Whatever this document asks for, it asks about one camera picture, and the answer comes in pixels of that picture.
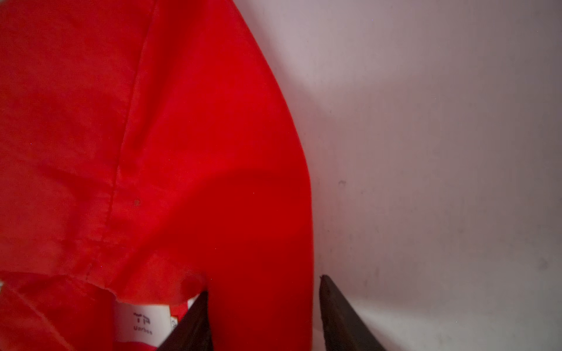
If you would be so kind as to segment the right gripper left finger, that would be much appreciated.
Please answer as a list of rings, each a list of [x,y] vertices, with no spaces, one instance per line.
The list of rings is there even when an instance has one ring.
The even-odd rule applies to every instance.
[[[157,351],[213,351],[208,292],[202,292]]]

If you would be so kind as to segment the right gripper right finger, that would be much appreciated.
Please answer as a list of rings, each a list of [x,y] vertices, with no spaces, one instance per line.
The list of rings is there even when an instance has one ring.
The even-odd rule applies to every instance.
[[[326,350],[386,350],[328,275],[321,276],[319,302]]]

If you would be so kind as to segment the rainbow red hooded jacket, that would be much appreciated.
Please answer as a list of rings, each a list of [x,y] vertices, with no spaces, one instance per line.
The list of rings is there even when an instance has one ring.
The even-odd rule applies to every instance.
[[[310,350],[310,177],[232,1],[1,3],[1,349]]]

